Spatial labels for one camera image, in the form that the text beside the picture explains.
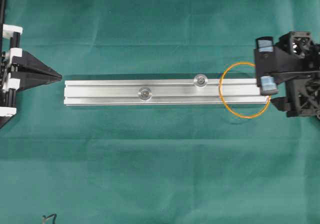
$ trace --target white bracket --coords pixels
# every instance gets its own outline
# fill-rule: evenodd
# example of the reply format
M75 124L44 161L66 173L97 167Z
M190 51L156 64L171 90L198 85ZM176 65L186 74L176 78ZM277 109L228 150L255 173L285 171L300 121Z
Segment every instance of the white bracket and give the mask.
M17 108L0 106L0 117L12 117L17 114Z
M6 80L3 83L2 90L3 92L9 91L9 89L16 89L18 90L20 88L20 79L17 78L11 78L11 73L8 73Z
M22 32L23 28L21 26L3 24L3 38L10 39L14 36L14 33L20 33L20 35L22 35Z
M22 49L21 48L16 48L16 47L10 48L10 50L7 52L7 55L5 57L6 59L9 59L8 67L11 66L13 57L22 58Z

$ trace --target green cloth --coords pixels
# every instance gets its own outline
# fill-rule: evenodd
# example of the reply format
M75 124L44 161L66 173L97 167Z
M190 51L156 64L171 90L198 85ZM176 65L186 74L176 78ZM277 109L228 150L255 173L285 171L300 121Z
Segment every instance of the green cloth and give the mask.
M63 81L19 93L0 130L1 224L320 222L315 118L63 105L65 80L221 73L261 36L319 42L320 0L8 0L5 22Z

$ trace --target orange rubber band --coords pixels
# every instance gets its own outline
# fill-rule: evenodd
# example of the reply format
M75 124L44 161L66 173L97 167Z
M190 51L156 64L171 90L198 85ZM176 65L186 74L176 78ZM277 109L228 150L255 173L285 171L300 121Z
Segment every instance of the orange rubber band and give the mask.
M221 78L220 78L220 81L219 81L219 96L220 96L220 99L223 103L223 105L225 106L225 108L231 112L233 115L239 117L239 118L245 118L245 119L252 119L252 118L256 118L256 117L259 117L262 113L264 113L267 109L268 109L268 106L270 104L270 99L271 99L271 96L269 96L266 104L264 105L263 109L261 111L259 111L258 113L254 114L254 115L241 115L237 112L235 112L234 110L232 110L228 104L226 103L225 99L224 99L224 96L223 96L223 92L222 92L222 87L223 87L223 82L224 82L224 78L226 76L226 74L234 67L236 66L240 66L240 65L248 65L248 66L251 66L251 67L256 67L255 64L251 63L251 62L237 62L237 63L234 63L232 64L231 66L229 66L225 71L224 73L222 74Z

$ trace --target green fabric surface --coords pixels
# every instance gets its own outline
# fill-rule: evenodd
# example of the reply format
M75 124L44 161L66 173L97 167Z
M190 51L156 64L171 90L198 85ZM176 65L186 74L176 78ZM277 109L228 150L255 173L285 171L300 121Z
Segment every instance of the green fabric surface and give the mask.
M19 93L0 130L1 224L320 222L315 118L63 105L64 80L215 74L253 62L261 36L319 42L320 0L8 0L6 24L63 81Z

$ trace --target screw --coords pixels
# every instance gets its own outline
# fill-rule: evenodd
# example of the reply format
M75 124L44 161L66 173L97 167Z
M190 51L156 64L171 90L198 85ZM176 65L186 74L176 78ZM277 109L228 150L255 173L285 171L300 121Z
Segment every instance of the screw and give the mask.
M205 80L202 76L198 77L197 83L198 83L199 85L203 85L205 82L206 82L206 80Z
M144 90L142 93L141 93L141 96L143 96L144 98L147 98L149 96L149 92L147 90Z

